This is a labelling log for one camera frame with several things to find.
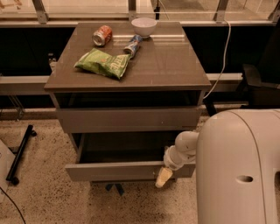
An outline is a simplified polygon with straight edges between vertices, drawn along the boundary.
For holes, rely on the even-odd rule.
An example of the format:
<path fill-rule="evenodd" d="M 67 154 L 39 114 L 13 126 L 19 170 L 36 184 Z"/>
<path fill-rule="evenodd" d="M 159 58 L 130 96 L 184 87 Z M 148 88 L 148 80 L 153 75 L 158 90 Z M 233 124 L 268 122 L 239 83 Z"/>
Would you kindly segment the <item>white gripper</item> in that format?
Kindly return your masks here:
<path fill-rule="evenodd" d="M 172 171 L 181 169 L 187 161 L 188 155 L 186 153 L 177 150 L 174 145 L 168 147 L 164 152 L 164 165 L 166 167 L 159 170 L 155 186 L 157 188 L 163 187 L 171 178 Z"/>

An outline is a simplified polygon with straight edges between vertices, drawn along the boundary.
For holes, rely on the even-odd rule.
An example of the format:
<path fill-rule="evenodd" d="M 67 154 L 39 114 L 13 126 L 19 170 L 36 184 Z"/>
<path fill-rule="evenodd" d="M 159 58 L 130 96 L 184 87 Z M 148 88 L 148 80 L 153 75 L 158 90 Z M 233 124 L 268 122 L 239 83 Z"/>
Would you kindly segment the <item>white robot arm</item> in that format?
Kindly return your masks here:
<path fill-rule="evenodd" d="M 196 164 L 199 224 L 278 224 L 280 110 L 232 109 L 184 131 L 164 153 L 156 187 Z"/>

